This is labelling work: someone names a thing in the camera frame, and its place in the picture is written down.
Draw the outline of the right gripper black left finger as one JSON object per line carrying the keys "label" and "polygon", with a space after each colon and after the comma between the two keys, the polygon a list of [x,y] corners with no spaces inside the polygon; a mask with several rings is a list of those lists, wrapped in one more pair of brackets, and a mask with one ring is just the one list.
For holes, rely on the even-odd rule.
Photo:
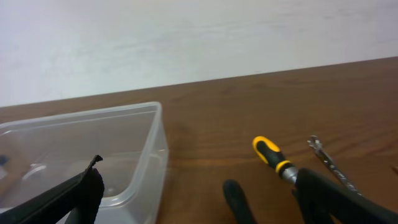
{"label": "right gripper black left finger", "polygon": [[96,155],[78,175],[1,214],[5,224],[94,223],[104,195],[104,182],[94,165]]}

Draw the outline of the stubby yellow black screwdriver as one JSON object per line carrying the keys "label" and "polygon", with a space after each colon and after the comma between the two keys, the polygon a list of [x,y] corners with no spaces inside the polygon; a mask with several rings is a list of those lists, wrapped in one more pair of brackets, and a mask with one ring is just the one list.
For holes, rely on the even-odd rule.
{"label": "stubby yellow black screwdriver", "polygon": [[256,154],[286,182],[295,185],[298,169],[287,160],[280,148],[264,136],[257,136],[252,141]]}

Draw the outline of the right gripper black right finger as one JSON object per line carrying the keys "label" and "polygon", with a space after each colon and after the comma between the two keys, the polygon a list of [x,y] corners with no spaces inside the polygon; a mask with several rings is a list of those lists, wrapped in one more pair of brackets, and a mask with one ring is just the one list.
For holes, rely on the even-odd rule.
{"label": "right gripper black right finger", "polygon": [[397,214],[337,185],[316,172],[301,168],[295,196],[305,223],[397,223]]}

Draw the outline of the silver combination wrench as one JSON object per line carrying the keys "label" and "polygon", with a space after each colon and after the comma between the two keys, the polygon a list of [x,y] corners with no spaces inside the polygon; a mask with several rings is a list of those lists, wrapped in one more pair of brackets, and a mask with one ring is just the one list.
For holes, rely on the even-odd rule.
{"label": "silver combination wrench", "polygon": [[358,195],[362,195],[362,193],[354,186],[352,181],[350,181],[349,178],[347,178],[347,176],[344,175],[344,173],[334,163],[330,155],[324,151],[323,144],[317,136],[310,136],[310,139],[307,142],[322,164],[333,174],[335,178],[338,179],[343,186],[345,186],[346,189]]}

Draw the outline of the slim black yellow screwdriver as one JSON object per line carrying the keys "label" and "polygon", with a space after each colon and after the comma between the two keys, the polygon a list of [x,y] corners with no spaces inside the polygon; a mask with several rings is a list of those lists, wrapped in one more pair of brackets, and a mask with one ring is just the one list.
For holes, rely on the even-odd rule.
{"label": "slim black yellow screwdriver", "polygon": [[243,189],[236,180],[223,182],[223,193],[236,221],[239,224],[256,224]]}

